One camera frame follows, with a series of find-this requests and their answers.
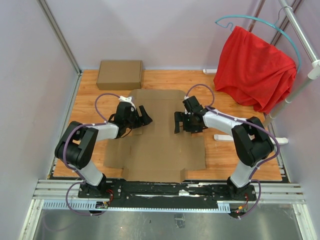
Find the flattened cardboard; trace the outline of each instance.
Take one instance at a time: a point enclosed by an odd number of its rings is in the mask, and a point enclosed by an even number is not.
[[[187,170],[206,168],[204,138],[184,131],[174,134],[174,112],[185,110],[183,91],[136,89],[129,95],[153,122],[125,138],[109,140],[105,166],[123,168],[127,181],[175,183],[186,179]]]
[[[96,85],[99,90],[134,90],[142,86],[141,60],[103,60]]]

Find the teal plastic hanger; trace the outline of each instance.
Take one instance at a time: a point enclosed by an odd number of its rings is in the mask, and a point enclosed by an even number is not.
[[[226,26],[222,25],[219,23],[220,20],[222,19],[228,19],[228,18],[243,18],[243,19],[252,19],[252,20],[256,20],[258,22],[261,22],[263,24],[266,24],[272,28],[274,28],[275,30],[277,30],[278,32],[280,32],[283,36],[285,36],[286,39],[288,39],[288,41],[290,42],[290,44],[292,45],[294,51],[295,51],[295,54],[298,58],[298,68],[297,68],[297,72],[299,73],[300,71],[300,68],[301,68],[301,56],[300,56],[300,53],[298,51],[298,48],[296,46],[296,44],[294,43],[294,41],[292,41],[292,39],[284,32],[282,31],[280,28],[278,28],[277,26],[275,26],[274,24],[268,22],[268,21],[265,21],[261,18],[258,18],[258,17],[254,17],[254,16],[247,16],[247,15],[226,15],[226,16],[223,16],[223,17],[220,17],[217,21],[215,21],[215,23],[225,29],[227,29],[229,26],[230,27],[230,30],[233,31],[234,29],[234,24],[232,22],[229,22]]]

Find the robotic arm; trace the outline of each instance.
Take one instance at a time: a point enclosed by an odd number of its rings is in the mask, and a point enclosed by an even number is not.
[[[185,112],[174,113],[174,133],[180,132],[182,122],[186,132],[199,133],[207,128],[215,128],[233,136],[239,162],[227,184],[232,195],[243,193],[250,184],[256,166],[274,150],[274,145],[265,132],[236,120],[247,121],[263,128],[261,121],[257,117],[245,119],[227,115],[213,107],[203,108],[195,96],[186,98],[183,104]]]
[[[75,131],[66,148],[66,163],[75,169],[89,187],[105,192],[104,183],[106,176],[100,172],[91,160],[92,153],[97,141],[105,139],[121,138],[127,129],[136,129],[150,124],[153,120],[146,113],[145,108],[139,106],[141,116],[131,102],[131,98],[120,97],[116,113],[110,116],[106,124],[89,124]],[[82,126],[80,122],[73,121],[69,124],[58,145],[54,155],[63,161],[64,148],[71,133]]]

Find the red garment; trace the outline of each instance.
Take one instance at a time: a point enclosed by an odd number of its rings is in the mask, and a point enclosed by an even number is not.
[[[296,64],[290,57],[236,26],[223,46],[213,81],[215,90],[268,114],[288,96],[296,74]]]

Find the wooden table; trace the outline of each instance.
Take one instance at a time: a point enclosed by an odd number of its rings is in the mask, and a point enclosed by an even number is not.
[[[101,91],[97,88],[96,81],[98,70],[85,70],[81,79],[78,93],[70,117],[71,121],[80,123],[101,123],[102,119],[96,113],[94,103],[98,95],[106,92],[127,96],[130,91]],[[215,89],[213,75],[205,75],[198,70],[145,70],[143,89],[171,89],[187,92],[188,89],[198,83],[207,84]],[[198,101],[204,106],[212,100],[211,93],[204,87],[196,87],[191,91],[191,96],[195,95]],[[116,112],[119,101],[116,97],[102,97],[98,102],[101,113],[109,118]],[[229,95],[215,91],[215,102],[213,105],[219,111],[240,118],[250,118],[256,116],[264,119],[262,113],[255,112],[250,106],[237,104]],[[205,141],[206,169],[188,171],[188,179],[199,180],[226,180],[235,170],[239,161],[233,142],[221,142],[213,139],[214,134],[222,134],[216,129],[206,129],[203,134]],[[108,141],[97,142],[93,151],[92,160],[97,168],[107,177],[121,177],[122,169],[104,166],[105,148]],[[56,164],[55,177],[76,176],[67,169],[59,160]],[[265,181],[280,181],[281,174],[278,163],[275,159],[260,167],[260,170],[253,176],[254,179]]]

